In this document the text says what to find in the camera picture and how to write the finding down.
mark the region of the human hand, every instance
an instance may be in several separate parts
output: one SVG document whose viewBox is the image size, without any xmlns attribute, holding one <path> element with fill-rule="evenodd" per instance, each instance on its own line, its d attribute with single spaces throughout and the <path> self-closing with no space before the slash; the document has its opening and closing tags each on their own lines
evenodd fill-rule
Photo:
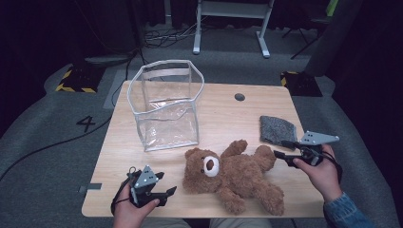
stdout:
<svg viewBox="0 0 403 228">
<path fill-rule="evenodd" d="M 328 144 L 323 144 L 322 150 L 335 156 L 335 152 Z M 325 202 L 336 200 L 343 194 L 338 183 L 336 167 L 331 161 L 324 159 L 317 166 L 311 166 L 300 159 L 293 159 L 293 163 L 308 175 L 312 185 L 320 192 Z"/>
<path fill-rule="evenodd" d="M 113 221 L 114 228 L 138 228 L 142 225 L 144 218 L 160 203 L 159 199 L 154 199 L 142 208 L 137 208 L 129 200 L 130 186 L 129 183 L 123 188 L 121 194 L 116 201 L 122 200 L 115 206 L 115 219 Z"/>
</svg>

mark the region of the gray felt cloth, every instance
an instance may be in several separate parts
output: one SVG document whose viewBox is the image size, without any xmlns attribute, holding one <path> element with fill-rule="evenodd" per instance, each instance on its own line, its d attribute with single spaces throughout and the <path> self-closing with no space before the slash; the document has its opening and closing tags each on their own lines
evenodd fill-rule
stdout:
<svg viewBox="0 0 403 228">
<path fill-rule="evenodd" d="M 260 140 L 274 145 L 297 141 L 296 127 L 277 117 L 260 116 Z"/>
</svg>

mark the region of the table top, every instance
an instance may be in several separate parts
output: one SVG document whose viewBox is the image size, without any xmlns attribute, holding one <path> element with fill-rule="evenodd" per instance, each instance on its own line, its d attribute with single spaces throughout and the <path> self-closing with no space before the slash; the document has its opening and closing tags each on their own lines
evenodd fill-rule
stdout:
<svg viewBox="0 0 403 228">
<path fill-rule="evenodd" d="M 101 183 L 99 190 L 88 189 L 82 212 L 87 217 L 112 217 L 110 203 L 131 166 L 144 169 L 148 164 L 155 173 L 164 172 L 152 192 L 165 192 L 178 186 L 175 195 L 168 198 L 164 207 L 156 208 L 150 217 L 162 218 L 231 218 L 217 194 L 190 195 L 182 188 L 184 153 L 196 145 L 144 152 L 136 130 L 136 122 L 126 92 L 129 82 L 123 84 L 110 121 L 105 141 L 96 164 L 91 183 Z M 235 94 L 245 100 L 239 102 Z M 197 101 L 200 149 L 218 154 L 235 140 L 247 140 L 244 153 L 253 154 L 261 145 L 287 154 L 298 154 L 259 140 L 259 117 L 282 118 L 297 127 L 301 139 L 303 129 L 287 88 L 268 85 L 205 84 Z M 266 172 L 265 178 L 284 191 L 285 212 L 282 218 L 323 218 L 323 198 L 301 170 L 288 167 L 277 160 Z M 246 211 L 239 218 L 270 218 L 256 199 L 246 200 Z"/>
</svg>

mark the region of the clear plastic bag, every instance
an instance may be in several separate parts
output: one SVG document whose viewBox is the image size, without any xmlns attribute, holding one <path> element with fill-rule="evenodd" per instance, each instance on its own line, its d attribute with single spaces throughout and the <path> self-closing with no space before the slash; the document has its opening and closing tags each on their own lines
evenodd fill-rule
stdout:
<svg viewBox="0 0 403 228">
<path fill-rule="evenodd" d="M 187 60 L 142 66 L 130 83 L 127 99 L 144 151 L 199 143 L 196 101 L 204 78 Z"/>
</svg>

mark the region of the brown teddy bear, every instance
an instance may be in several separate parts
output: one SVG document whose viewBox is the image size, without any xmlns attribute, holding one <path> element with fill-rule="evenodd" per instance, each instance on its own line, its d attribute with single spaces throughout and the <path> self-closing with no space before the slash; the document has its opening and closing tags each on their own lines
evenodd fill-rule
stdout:
<svg viewBox="0 0 403 228">
<path fill-rule="evenodd" d="M 241 154 L 247 144 L 234 141 L 221 156 L 197 147 L 188 150 L 183 188 L 191 194 L 218 193 L 226 210 L 235 215 L 245 211 L 245 198 L 256 198 L 270 214 L 281 216 L 284 193 L 263 176 L 276 157 L 267 145 L 259 146 L 254 155 Z"/>
</svg>

